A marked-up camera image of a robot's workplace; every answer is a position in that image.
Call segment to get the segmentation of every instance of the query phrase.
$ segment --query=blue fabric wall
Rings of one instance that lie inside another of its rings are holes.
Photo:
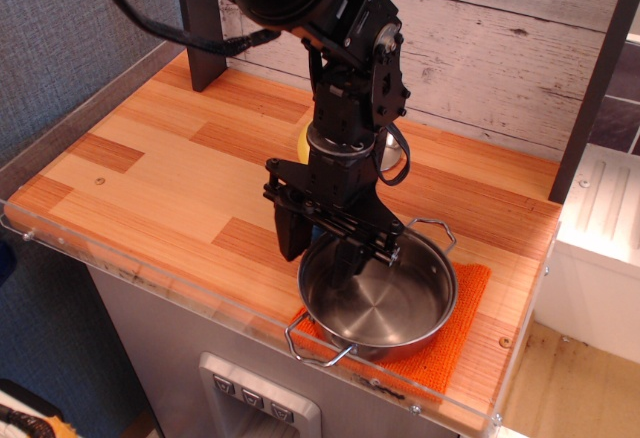
[[[178,0],[131,1],[181,25]],[[158,43],[109,0],[0,0],[0,167]],[[86,268],[4,229],[0,240],[18,258],[0,287],[0,377],[83,436],[119,436],[146,401]]]

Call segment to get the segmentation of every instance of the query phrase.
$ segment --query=control panel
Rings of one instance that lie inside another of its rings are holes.
[[[322,436],[320,408],[281,385],[211,353],[200,357],[200,377],[220,437],[258,436],[261,428],[286,438]]]

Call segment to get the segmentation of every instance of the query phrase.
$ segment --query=stainless steel pan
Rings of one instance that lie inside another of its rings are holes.
[[[444,227],[452,243],[446,251],[413,229],[417,222]],[[298,271],[298,288],[307,312],[285,335],[292,355],[305,363],[332,366],[348,353],[371,361],[395,361],[426,346],[453,312],[458,282],[447,258],[456,238],[440,220],[416,218],[397,240],[400,251],[391,266],[371,259],[345,287],[329,283],[337,244],[323,235],[305,253]],[[291,331],[309,318],[329,342],[342,351],[323,362],[302,357]]]

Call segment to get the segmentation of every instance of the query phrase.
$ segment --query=wood plank wall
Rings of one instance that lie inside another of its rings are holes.
[[[393,0],[404,23],[408,118],[559,161],[617,0]],[[226,37],[256,29],[220,0]],[[297,38],[232,68],[309,89]]]

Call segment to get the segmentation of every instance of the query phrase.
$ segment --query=yellow object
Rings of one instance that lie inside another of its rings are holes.
[[[309,143],[307,142],[307,130],[309,129],[309,125],[311,123],[307,123],[302,128],[300,132],[300,136],[298,136],[298,161],[303,164],[309,163]]]
[[[76,430],[64,421],[60,421],[60,418],[57,416],[46,416],[43,419],[51,425],[56,438],[77,438],[78,434]]]

